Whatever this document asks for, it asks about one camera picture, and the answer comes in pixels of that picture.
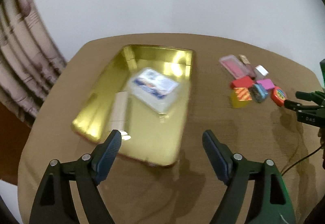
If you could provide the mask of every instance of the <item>white wall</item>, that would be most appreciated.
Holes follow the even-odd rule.
[[[321,0],[35,0],[66,59],[90,40],[178,32],[240,40],[314,71],[325,58]]]
[[[22,217],[18,209],[17,186],[0,180],[0,196],[16,220],[20,224],[23,224]]]

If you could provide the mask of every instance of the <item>orange striped block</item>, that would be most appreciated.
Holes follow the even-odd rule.
[[[252,101],[248,88],[233,88],[230,101],[234,108],[242,108]]]

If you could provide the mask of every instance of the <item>curtain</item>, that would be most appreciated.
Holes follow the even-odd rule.
[[[0,102],[31,126],[65,66],[33,0],[3,0]]]

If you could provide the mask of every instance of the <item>toy block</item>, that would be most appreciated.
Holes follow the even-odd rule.
[[[242,108],[252,101],[248,88],[234,88],[230,95],[230,101],[234,108]]]
[[[269,95],[267,90],[260,84],[254,84],[249,91],[258,103],[262,103]]]
[[[249,76],[245,76],[241,79],[232,81],[230,84],[230,87],[231,88],[250,88],[252,85],[254,85],[254,81]]]
[[[271,79],[257,80],[258,84],[262,85],[266,90],[271,90],[275,88]]]
[[[264,67],[261,65],[255,67],[254,72],[256,74],[256,80],[263,80],[267,74],[269,73]]]
[[[287,99],[287,95],[284,93],[284,91],[281,88],[275,87],[271,93],[271,99],[279,107],[282,107],[284,105],[284,101]]]

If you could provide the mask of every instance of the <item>blue gripper pad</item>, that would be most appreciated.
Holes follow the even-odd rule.
[[[202,144],[218,179],[228,185],[231,179],[232,152],[227,145],[217,140],[211,130],[203,133]]]
[[[94,181],[97,185],[106,179],[121,147],[121,142],[121,133],[118,130],[112,130],[106,141],[97,145],[93,150],[91,167],[96,172]]]

